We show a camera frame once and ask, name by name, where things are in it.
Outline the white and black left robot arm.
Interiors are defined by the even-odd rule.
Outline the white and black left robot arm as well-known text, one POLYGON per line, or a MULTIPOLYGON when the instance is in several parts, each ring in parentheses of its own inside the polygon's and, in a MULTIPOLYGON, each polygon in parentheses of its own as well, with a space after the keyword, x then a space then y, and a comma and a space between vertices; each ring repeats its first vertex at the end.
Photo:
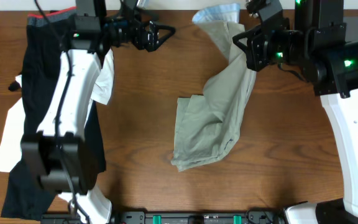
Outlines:
POLYGON ((112 46, 132 42, 157 50, 175 28, 156 21, 76 17, 61 40, 60 74, 48 111, 36 133, 21 139, 22 157, 35 182, 52 193, 70 193, 67 213, 46 213, 41 223, 120 223, 96 184, 98 160, 86 145, 85 123, 94 84, 112 46))

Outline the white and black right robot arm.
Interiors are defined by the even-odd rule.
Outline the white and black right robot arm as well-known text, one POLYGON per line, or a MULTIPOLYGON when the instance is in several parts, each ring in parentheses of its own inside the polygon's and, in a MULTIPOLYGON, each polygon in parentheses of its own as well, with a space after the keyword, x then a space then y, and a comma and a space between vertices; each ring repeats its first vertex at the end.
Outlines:
POLYGON ((313 85, 329 118, 344 182, 344 196, 328 202, 287 207, 286 223, 358 223, 358 41, 346 40, 347 25, 336 19, 263 21, 234 36, 247 66, 296 65, 298 78, 313 85))

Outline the khaki green shorts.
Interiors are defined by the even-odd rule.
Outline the khaki green shorts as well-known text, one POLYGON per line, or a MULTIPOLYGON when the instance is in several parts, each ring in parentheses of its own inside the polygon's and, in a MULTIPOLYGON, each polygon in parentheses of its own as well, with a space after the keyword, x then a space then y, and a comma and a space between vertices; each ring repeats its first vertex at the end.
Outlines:
POLYGON ((238 3, 199 10, 194 25, 208 34, 228 61, 211 77, 202 95, 177 100, 172 165, 178 171, 220 161, 241 135, 244 110, 252 93, 256 72, 247 68, 247 57, 232 38, 245 31, 238 3))

